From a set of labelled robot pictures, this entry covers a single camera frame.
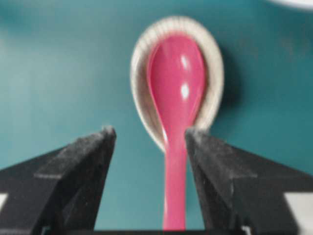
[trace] pink plastic spoon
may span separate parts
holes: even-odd
[[[205,69],[198,45],[183,34],[164,38],[150,54],[147,79],[166,150],[163,228],[184,230],[187,155],[184,132],[193,124],[205,88]]]

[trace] teal surface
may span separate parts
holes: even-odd
[[[186,15],[221,47],[225,94],[211,133],[313,173],[313,14],[263,0],[0,0],[0,168],[113,125],[97,229],[160,229],[163,155],[130,91],[133,47]],[[187,228],[203,228],[190,167]]]

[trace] spoon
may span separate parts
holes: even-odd
[[[186,147],[205,90],[205,68],[196,42],[183,33],[165,37],[152,50],[147,83],[165,148],[164,230],[185,229]]]
[[[156,49],[156,45],[159,45],[160,39],[165,39],[169,35],[173,36],[173,34],[186,35],[197,43],[199,49],[201,49],[203,63],[206,68],[205,91],[201,99],[198,113],[193,121],[194,127],[209,131],[219,110],[224,87],[223,61],[218,44],[211,33],[199,22],[185,16],[170,16],[153,23],[141,34],[134,47],[131,59],[131,90],[143,126],[162,152],[165,152],[168,140],[166,141],[165,139],[167,136],[164,135],[165,130],[164,127],[162,127],[151,90],[148,86],[147,69],[150,62],[149,58],[152,57],[151,52]],[[167,209],[168,204],[166,199],[164,204],[164,221],[167,220],[169,215]],[[166,223],[164,222],[165,229],[171,229],[165,225]]]

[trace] white object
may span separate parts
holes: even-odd
[[[149,92],[146,67],[151,49],[164,36],[175,32],[182,32],[191,37],[198,44],[205,62],[206,92],[194,122],[197,128],[208,130],[212,125],[220,106],[224,87],[224,68],[219,47],[212,35],[201,24],[188,17],[172,16],[146,29],[134,48],[130,74],[131,89],[144,127],[163,152],[163,132]],[[181,62],[184,66],[188,66],[184,57]],[[182,87],[181,92],[182,95],[188,96],[188,88]]]
[[[2,210],[2,207],[5,204],[5,201],[6,201],[7,197],[8,197],[7,193],[0,193],[0,212]]]
[[[270,0],[289,7],[313,10],[313,0]]]
[[[313,235],[313,192],[286,192],[285,198],[299,228],[299,235]]]

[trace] spoon handle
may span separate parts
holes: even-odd
[[[165,153],[164,230],[185,230],[187,151],[182,144],[167,146]]]

